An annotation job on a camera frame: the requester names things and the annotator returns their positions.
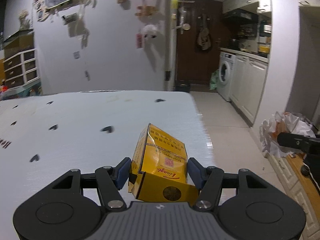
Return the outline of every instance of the red tag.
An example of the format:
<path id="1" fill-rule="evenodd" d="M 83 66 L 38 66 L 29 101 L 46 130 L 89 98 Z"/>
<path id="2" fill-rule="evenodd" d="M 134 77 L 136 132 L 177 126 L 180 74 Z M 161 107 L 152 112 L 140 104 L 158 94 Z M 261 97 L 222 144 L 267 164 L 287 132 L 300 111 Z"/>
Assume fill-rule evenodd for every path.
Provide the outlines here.
<path id="1" fill-rule="evenodd" d="M 137 49 L 141 49 L 142 48 L 142 34 L 138 33 L 137 34 Z"/>

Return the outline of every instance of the trash bag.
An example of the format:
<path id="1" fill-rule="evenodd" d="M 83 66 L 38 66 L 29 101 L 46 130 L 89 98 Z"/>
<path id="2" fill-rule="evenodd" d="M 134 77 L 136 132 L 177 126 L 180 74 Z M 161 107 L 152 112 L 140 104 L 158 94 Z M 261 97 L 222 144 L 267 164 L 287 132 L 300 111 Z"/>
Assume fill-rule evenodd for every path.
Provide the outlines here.
<path id="1" fill-rule="evenodd" d="M 217 80 L 218 80 L 218 70 L 216 70 L 211 74 L 210 85 L 209 85 L 210 90 L 217 89 Z"/>
<path id="2" fill-rule="evenodd" d="M 269 120 L 260 125 L 260 142 L 262 151 L 276 157 L 285 157 L 293 153 L 302 153 L 300 150 L 280 146 L 277 137 L 281 132 L 300 134 L 315 138 L 311 122 L 302 114 L 276 112 Z"/>

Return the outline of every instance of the yellow cigarette box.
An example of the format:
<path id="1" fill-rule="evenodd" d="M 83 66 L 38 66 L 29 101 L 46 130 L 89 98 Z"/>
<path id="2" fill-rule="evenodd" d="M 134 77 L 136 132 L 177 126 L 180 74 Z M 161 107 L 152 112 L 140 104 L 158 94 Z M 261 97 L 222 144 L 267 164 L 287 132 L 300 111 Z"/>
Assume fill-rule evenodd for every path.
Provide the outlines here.
<path id="1" fill-rule="evenodd" d="M 199 192 L 187 184 L 184 143 L 151 123 L 140 134 L 129 175 L 129 192 L 147 202 L 187 201 L 193 205 Z"/>

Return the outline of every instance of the washing machine door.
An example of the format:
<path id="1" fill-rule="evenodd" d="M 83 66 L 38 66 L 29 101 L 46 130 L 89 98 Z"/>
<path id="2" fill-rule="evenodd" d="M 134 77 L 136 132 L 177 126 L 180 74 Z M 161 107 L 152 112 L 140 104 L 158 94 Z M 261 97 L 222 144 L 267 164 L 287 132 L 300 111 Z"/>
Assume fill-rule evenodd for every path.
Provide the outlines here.
<path id="1" fill-rule="evenodd" d="M 228 63 L 227 61 L 222 61 L 222 63 L 219 66 L 219 80 L 221 84 L 223 85 L 228 84 L 230 78 L 231 78 L 230 63 Z"/>

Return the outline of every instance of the washing machine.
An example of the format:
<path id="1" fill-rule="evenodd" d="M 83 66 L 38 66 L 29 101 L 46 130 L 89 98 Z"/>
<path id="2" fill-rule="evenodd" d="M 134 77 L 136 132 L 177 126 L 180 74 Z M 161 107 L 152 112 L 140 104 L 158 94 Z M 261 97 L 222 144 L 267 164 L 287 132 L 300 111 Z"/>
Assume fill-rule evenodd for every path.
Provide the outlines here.
<path id="1" fill-rule="evenodd" d="M 231 85 L 233 78 L 233 69 L 236 64 L 236 55 L 221 52 L 220 53 L 220 64 L 219 74 L 217 80 L 217 91 L 218 93 L 228 102 L 231 101 Z"/>

